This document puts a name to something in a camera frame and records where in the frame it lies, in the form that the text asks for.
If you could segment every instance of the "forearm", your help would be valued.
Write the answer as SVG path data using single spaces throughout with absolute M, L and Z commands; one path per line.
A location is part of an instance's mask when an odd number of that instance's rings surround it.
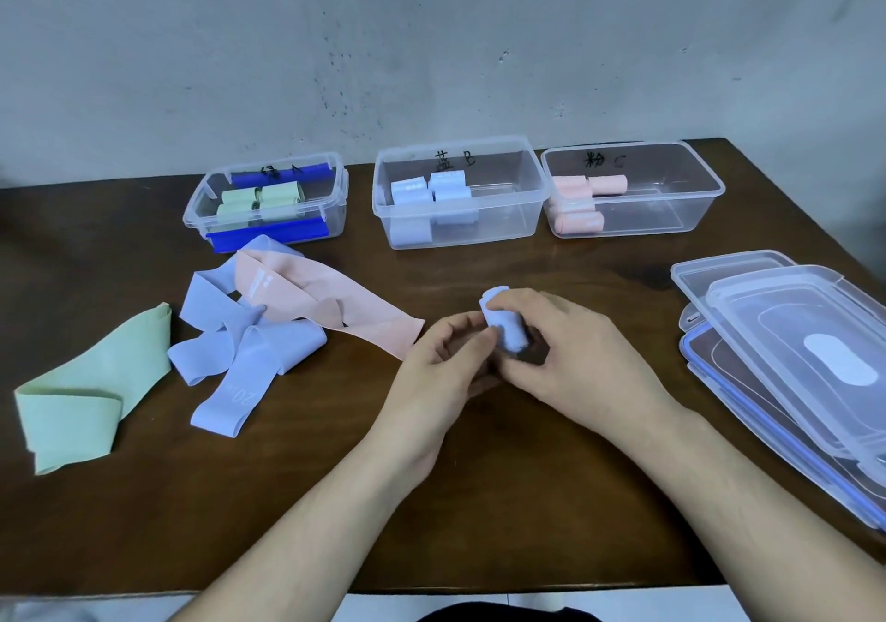
M 663 396 L 648 427 L 612 439 L 661 487 L 755 620 L 882 620 L 886 573 L 730 445 Z
M 364 440 L 175 621 L 331 619 L 407 492 L 396 477 Z

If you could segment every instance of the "left hand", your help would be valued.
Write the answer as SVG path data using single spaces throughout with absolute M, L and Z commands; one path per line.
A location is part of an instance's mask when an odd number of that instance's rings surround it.
M 432 325 L 407 354 L 364 440 L 393 464 L 404 493 L 431 472 L 468 399 L 499 382 L 487 364 L 497 340 L 482 312 L 455 314 Z

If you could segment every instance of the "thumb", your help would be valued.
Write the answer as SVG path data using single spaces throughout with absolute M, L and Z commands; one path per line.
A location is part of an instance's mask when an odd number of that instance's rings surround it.
M 454 368 L 466 382 L 470 382 L 495 349 L 497 341 L 498 330 L 495 327 L 490 326 L 483 329 L 465 342 L 464 347 L 446 361 L 446 364 L 450 368 Z
M 495 364 L 499 375 L 517 389 L 523 389 L 526 393 L 532 393 L 536 398 L 541 398 L 545 389 L 545 371 L 537 365 L 517 360 L 505 353 L 495 355 Z

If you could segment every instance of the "white oval label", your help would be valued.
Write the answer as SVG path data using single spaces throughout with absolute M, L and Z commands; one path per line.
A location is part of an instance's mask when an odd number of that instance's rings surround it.
M 841 382 L 852 386 L 870 386 L 880 377 L 839 337 L 813 333 L 803 339 L 803 346 L 814 353 Z

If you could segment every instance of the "right hand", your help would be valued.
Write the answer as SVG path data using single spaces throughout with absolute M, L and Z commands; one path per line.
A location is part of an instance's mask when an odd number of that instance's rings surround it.
M 617 439 L 676 405 L 609 317 L 532 289 L 503 291 L 487 307 L 520 314 L 550 348 L 542 365 L 498 351 L 499 373 L 572 421 Z

